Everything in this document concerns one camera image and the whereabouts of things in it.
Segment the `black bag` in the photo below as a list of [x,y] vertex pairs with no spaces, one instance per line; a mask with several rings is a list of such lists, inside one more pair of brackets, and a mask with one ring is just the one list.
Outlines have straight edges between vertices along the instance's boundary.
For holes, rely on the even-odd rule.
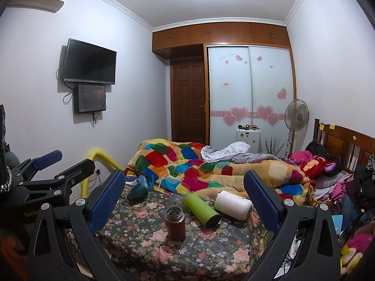
[[305,150],[309,151],[312,154],[312,156],[321,156],[321,157],[327,156],[325,148],[317,140],[313,140],[310,143],[308,143]]

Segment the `red plush toy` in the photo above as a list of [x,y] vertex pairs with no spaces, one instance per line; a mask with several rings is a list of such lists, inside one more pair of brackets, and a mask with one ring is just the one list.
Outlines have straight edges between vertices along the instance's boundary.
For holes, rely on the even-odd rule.
[[336,160],[327,160],[323,156],[314,156],[307,163],[300,166],[301,171],[310,180],[324,175],[324,174],[337,174],[341,171],[340,163]]

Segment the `red thermos cup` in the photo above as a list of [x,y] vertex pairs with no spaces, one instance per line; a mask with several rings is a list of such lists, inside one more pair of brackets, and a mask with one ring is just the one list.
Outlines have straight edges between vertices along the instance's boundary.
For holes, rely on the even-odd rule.
[[173,241],[183,241],[186,237],[185,215],[179,207],[169,207],[165,214],[168,237]]

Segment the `pink clothes pile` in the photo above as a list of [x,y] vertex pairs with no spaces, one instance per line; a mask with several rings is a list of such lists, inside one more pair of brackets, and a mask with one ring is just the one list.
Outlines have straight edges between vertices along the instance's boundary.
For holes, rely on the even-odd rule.
[[301,166],[310,162],[313,159],[313,154],[309,150],[299,151],[289,156],[288,161],[297,166]]

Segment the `dried twig plant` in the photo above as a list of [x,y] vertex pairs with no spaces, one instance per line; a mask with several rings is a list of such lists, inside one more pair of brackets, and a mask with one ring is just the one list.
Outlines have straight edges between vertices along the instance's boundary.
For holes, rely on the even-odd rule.
[[286,146],[286,142],[282,142],[280,138],[271,137],[264,140],[264,146],[268,154],[277,156],[281,150]]

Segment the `white sliding wardrobe doors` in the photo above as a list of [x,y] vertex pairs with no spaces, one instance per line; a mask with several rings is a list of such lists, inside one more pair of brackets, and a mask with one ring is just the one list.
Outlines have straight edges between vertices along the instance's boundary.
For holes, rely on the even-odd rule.
[[264,140],[288,140],[285,110],[294,99],[294,77],[288,49],[267,46],[210,46],[210,141],[224,148],[236,141],[238,125],[256,125]]

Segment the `white bottle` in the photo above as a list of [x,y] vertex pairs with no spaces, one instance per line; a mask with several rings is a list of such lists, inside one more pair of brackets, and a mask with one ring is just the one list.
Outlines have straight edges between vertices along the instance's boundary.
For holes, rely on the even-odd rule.
[[250,216],[253,207],[249,199],[244,199],[238,195],[225,190],[215,197],[214,208],[238,221],[245,221]]

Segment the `clear glass cup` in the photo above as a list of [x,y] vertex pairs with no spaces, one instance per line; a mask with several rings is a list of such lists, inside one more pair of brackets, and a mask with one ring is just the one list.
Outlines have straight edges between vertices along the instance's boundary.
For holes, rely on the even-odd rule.
[[171,193],[167,200],[167,208],[177,207],[180,210],[184,210],[184,198],[178,193]]

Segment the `wooden headboard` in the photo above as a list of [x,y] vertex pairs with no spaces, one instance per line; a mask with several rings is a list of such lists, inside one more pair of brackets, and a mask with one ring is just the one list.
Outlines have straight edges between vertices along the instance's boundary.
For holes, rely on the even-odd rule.
[[357,166],[365,166],[374,155],[373,137],[339,125],[324,124],[319,119],[315,119],[313,129],[313,138],[340,158],[341,168],[347,173],[352,173]]

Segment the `white small cabinet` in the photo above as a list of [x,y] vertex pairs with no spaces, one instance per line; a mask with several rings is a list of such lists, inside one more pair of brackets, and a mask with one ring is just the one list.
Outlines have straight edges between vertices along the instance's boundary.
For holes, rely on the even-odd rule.
[[252,153],[260,150],[261,130],[256,125],[238,125],[236,129],[236,141],[242,141],[250,145]]

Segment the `wooden overhead cabinets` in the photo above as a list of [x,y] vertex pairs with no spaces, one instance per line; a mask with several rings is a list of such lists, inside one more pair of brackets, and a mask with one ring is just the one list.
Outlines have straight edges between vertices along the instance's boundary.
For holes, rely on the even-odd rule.
[[266,23],[217,22],[153,33],[152,52],[164,59],[202,56],[204,44],[260,44],[289,47],[287,28]]

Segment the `dark teal cup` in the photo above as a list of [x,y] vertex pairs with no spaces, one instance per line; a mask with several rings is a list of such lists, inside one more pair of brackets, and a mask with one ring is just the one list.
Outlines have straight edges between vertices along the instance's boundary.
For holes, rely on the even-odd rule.
[[129,193],[127,194],[127,200],[130,204],[137,204],[147,199],[148,195],[148,189],[139,183],[130,189]]

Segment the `brown wooden door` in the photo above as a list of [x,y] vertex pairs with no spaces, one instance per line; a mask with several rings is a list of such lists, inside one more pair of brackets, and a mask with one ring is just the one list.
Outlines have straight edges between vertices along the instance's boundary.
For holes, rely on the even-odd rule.
[[202,57],[172,60],[172,139],[206,142],[205,71]]

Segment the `colourful patchwork blanket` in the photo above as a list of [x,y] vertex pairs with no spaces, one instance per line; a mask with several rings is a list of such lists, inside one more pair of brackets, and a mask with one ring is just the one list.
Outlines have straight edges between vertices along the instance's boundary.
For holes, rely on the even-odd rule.
[[297,166],[282,160],[235,164],[209,163],[200,154],[201,143],[178,143],[161,138],[143,141],[127,165],[130,174],[142,175],[164,193],[193,192],[202,199],[214,200],[225,190],[243,198],[244,175],[255,171],[283,199],[300,206],[314,204],[314,182]]

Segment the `grey white crumpled cloth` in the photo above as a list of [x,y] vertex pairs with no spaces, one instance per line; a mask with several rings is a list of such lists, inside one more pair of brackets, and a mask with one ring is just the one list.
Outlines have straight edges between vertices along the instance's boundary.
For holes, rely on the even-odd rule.
[[223,149],[209,145],[201,149],[201,157],[207,163],[230,162],[234,164],[261,163],[264,160],[280,160],[272,154],[250,152],[251,146],[244,141],[236,141]]

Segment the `black wall television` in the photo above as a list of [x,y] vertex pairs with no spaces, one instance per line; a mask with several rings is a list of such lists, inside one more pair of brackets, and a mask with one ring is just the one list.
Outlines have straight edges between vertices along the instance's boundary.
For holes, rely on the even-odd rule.
[[69,38],[63,80],[73,83],[116,83],[117,52]]

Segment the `standing electric fan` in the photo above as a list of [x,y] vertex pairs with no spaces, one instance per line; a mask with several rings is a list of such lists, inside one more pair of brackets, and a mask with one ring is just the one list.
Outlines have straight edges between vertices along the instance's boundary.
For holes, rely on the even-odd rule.
[[308,123],[310,111],[305,101],[296,99],[288,104],[284,113],[284,122],[289,130],[285,156],[292,154],[295,132],[302,130]]

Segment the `green water bottle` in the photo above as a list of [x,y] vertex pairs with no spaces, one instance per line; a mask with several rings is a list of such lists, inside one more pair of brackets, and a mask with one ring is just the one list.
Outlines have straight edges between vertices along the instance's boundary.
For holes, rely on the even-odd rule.
[[215,228],[221,220],[221,215],[195,193],[185,195],[184,204],[206,228]]

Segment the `floral bed sheet mattress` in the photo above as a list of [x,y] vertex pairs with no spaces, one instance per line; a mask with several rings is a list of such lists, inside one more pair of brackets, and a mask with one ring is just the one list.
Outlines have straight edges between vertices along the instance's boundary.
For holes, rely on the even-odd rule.
[[150,191],[138,204],[125,186],[105,227],[96,233],[115,266],[138,280],[242,280],[266,249],[268,231],[256,211],[241,222],[223,216],[207,229],[185,212],[186,237],[172,241],[165,213],[168,196]]

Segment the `small black wall monitor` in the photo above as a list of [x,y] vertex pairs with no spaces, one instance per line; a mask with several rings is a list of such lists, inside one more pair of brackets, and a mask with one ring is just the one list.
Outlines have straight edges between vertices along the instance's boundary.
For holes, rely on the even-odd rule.
[[104,85],[77,84],[74,93],[74,113],[85,114],[106,110],[106,92]]

